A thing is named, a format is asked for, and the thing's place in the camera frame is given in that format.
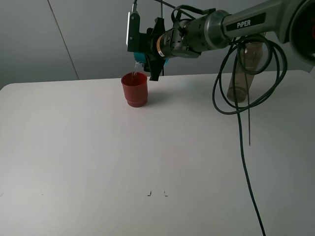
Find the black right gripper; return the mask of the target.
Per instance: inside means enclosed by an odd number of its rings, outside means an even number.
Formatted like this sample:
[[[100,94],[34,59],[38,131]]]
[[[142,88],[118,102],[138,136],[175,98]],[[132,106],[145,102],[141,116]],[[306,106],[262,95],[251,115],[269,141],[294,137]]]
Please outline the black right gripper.
[[[197,52],[189,47],[185,36],[176,27],[165,29],[163,18],[156,18],[153,28],[140,33],[139,53],[157,53],[166,59],[197,57]],[[144,71],[150,73],[150,81],[158,81],[166,60],[155,59],[150,55],[145,55],[145,59]]]

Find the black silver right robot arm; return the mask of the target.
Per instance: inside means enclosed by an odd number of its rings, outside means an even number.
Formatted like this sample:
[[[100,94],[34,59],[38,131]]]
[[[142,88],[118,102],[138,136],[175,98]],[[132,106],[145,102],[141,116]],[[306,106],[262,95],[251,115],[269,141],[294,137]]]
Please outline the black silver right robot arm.
[[[171,20],[171,29],[165,29],[158,17],[153,28],[141,33],[136,9],[128,14],[127,49],[145,56],[145,70],[153,81],[159,79],[167,59],[197,58],[232,44],[259,42],[266,32],[274,32],[282,44],[290,43],[303,61],[315,62],[312,0],[268,0],[235,14],[182,4],[173,7]]]

